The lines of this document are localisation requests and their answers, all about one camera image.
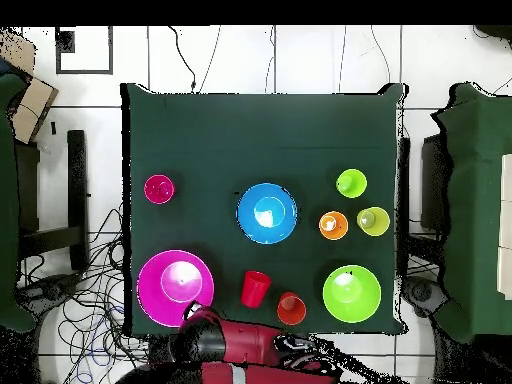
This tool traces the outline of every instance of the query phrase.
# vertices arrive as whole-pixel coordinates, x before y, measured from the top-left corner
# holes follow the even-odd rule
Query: green bowl
[[[331,272],[322,293],[329,313],[350,324],[370,318],[380,305],[380,296],[375,275],[359,265],[346,265]]]
[[[337,190],[350,199],[361,196],[366,185],[366,176],[358,169],[347,169],[336,180]]]

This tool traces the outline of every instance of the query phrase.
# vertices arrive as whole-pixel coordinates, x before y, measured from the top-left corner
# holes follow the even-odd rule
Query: blue cable
[[[108,310],[108,312],[109,312],[109,313],[112,313],[112,311],[116,311],[116,312],[119,312],[119,313],[121,313],[121,314],[124,314],[124,308],[122,308],[122,307],[120,307],[120,306],[115,306],[115,305],[114,305],[112,308],[110,308],[110,309]],[[99,327],[101,326],[101,324],[103,324],[104,322],[106,323],[107,329],[106,329],[103,333],[101,333],[101,334],[98,334],[98,335],[97,335],[98,328],[99,328]],[[100,367],[106,367],[106,366],[110,365],[110,361],[111,361],[111,357],[110,357],[110,356],[108,356],[108,362],[107,362],[106,364],[101,364],[101,363],[99,363],[99,362],[96,360],[96,356],[94,355],[94,353],[95,353],[95,352],[96,352],[96,353],[100,353],[100,352],[105,352],[105,353],[107,353],[107,351],[105,350],[105,348],[104,348],[104,347],[101,347],[101,348],[98,348],[98,349],[94,349],[94,346],[93,346],[94,341],[95,341],[97,338],[101,337],[101,336],[102,336],[103,334],[105,334],[108,330],[110,330],[110,325],[109,325],[109,324],[110,324],[110,323],[106,320],[105,316],[102,316],[102,317],[101,317],[101,319],[99,320],[98,324],[94,327],[94,332],[93,332],[92,340],[91,340],[91,342],[87,345],[87,347],[85,348],[86,350],[89,350],[89,351],[90,351],[90,353],[88,353],[87,355],[84,355],[84,357],[83,357],[82,359],[80,359],[79,364],[78,364],[78,366],[77,366],[77,368],[76,368],[76,376],[73,378],[73,380],[76,378],[76,379],[77,379],[78,381],[80,381],[80,383],[82,383],[82,384],[90,384],[90,383],[92,383],[92,381],[93,381],[93,377],[92,377],[92,373],[91,373],[91,371],[90,371],[90,367],[89,367],[89,372],[85,372],[85,371],[83,371],[83,372],[79,372],[80,363],[81,363],[81,362],[82,362],[82,360],[83,360],[83,359],[85,359],[87,356],[90,356],[90,357],[92,358],[92,360],[94,361],[94,363],[95,363],[96,365],[100,366]],[[82,380],[82,378],[81,378],[80,376],[84,376],[84,375],[85,375],[85,376],[87,376],[87,377],[89,378],[89,381],[84,381],[84,380]]]

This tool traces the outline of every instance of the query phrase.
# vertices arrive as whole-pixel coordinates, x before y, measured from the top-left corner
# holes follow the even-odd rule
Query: bowl
[[[137,280],[142,310],[166,327],[179,327],[183,312],[193,300],[211,305],[213,289],[213,277],[206,264],[184,250],[156,254],[142,267]]]
[[[322,297],[334,318],[355,324],[367,320],[377,311],[381,288],[377,277],[368,269],[346,265],[329,274]]]
[[[297,206],[283,187],[256,184],[238,202],[236,219],[243,233],[260,244],[274,244],[287,238],[297,224]]]

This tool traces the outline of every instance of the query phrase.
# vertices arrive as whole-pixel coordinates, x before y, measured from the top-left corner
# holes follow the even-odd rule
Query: green cup
[[[334,318],[355,324],[367,320],[379,308],[380,284],[375,275],[362,266],[342,266],[325,280],[322,297]]]
[[[358,169],[347,169],[336,180],[336,189],[345,197],[353,199],[366,190],[366,176]]]
[[[381,236],[389,228],[388,213],[379,207],[363,209],[357,214],[357,225],[370,236]]]

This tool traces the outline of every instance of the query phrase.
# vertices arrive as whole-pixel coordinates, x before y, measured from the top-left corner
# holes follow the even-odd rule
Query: plastic cup
[[[348,220],[342,213],[331,211],[322,215],[318,227],[326,239],[339,240],[347,234]]]
[[[366,176],[358,169],[347,169],[336,180],[336,189],[345,197],[359,197],[366,190]]]
[[[277,317],[286,325],[297,325],[306,316],[306,305],[292,292],[281,295],[277,305]]]
[[[241,302],[248,308],[257,308],[261,305],[272,279],[258,271],[247,271],[244,277]]]
[[[379,207],[363,209],[357,214],[357,225],[368,235],[378,237],[389,228],[388,213]]]
[[[174,184],[165,175],[152,175],[144,184],[144,194],[151,203],[161,205],[174,195]]]

